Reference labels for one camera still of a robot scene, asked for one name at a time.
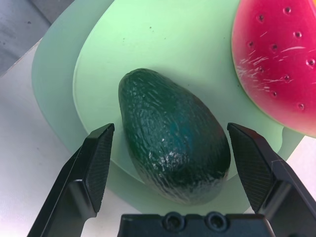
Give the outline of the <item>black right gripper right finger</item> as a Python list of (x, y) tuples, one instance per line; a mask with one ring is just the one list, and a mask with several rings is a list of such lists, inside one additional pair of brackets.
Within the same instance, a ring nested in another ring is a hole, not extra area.
[(289, 164), (256, 131), (229, 123), (237, 172), (256, 214), (277, 237), (314, 237), (316, 201)]

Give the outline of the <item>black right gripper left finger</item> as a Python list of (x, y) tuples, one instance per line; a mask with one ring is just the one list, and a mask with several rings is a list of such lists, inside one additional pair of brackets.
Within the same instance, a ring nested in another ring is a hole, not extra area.
[(79, 237), (100, 211), (111, 160), (115, 126), (92, 131), (62, 167), (28, 235)]

